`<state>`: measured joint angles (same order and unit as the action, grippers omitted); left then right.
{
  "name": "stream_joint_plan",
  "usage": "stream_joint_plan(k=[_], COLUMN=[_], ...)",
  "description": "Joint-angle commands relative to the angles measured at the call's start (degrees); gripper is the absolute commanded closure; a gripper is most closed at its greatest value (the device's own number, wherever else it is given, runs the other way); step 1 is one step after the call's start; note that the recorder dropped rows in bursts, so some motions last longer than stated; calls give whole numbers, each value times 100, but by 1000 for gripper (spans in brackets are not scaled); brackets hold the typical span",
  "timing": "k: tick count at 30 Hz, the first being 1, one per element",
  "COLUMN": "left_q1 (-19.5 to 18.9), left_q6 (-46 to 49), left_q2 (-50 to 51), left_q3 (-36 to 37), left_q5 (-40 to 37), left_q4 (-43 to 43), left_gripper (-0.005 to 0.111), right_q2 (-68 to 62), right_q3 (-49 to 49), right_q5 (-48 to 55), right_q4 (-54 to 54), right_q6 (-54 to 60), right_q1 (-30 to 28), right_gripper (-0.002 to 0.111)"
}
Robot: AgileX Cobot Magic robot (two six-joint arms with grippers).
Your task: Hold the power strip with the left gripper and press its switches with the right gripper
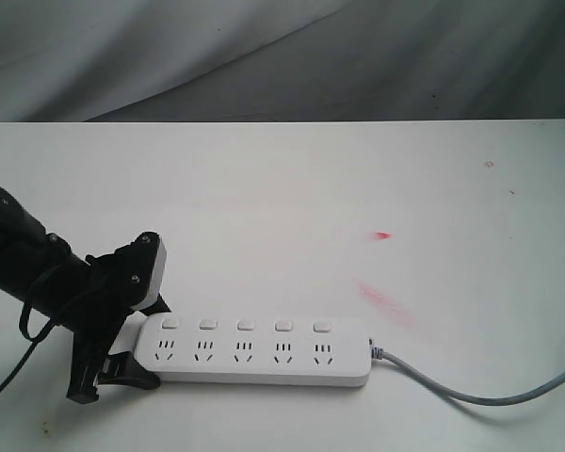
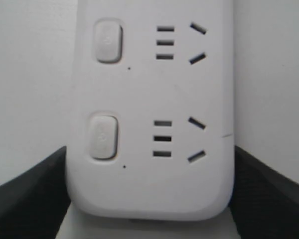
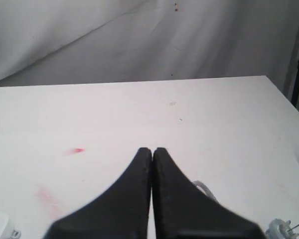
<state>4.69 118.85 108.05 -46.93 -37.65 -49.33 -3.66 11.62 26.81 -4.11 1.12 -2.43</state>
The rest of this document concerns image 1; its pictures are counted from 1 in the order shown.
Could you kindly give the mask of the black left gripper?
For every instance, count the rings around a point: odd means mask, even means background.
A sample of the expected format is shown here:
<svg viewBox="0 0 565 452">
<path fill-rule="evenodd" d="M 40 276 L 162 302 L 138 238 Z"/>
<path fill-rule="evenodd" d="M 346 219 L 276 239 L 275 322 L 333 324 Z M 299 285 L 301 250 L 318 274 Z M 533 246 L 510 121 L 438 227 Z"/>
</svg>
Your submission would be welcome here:
<svg viewBox="0 0 565 452">
<path fill-rule="evenodd" d="M 76 331 L 73 333 L 72 362 L 67 398 L 76 403 L 98 400 L 97 385 L 120 385 L 154 390 L 160 378 L 144 368 L 130 351 L 109 354 L 130 310 L 123 307 L 108 283 L 119 268 L 120 259 L 113 254 L 88 255 L 90 293 L 74 305 Z M 146 316 L 170 313 L 161 295 L 140 310 Z"/>
</svg>

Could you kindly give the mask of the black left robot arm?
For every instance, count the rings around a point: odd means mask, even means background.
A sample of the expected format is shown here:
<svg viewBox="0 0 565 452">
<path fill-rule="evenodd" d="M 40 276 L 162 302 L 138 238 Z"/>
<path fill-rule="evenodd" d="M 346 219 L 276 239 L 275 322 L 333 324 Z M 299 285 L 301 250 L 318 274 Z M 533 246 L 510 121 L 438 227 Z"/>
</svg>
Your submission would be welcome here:
<svg viewBox="0 0 565 452">
<path fill-rule="evenodd" d="M 159 387 L 159 377 L 132 352 L 110 349 L 128 316 L 169 311 L 160 295 L 166 259 L 155 232 L 109 254 L 80 258 L 0 186 L 0 290 L 23 304 L 18 328 L 31 349 L 55 327 L 72 333 L 67 397 L 76 403 L 97 401 L 104 384 Z"/>
</svg>

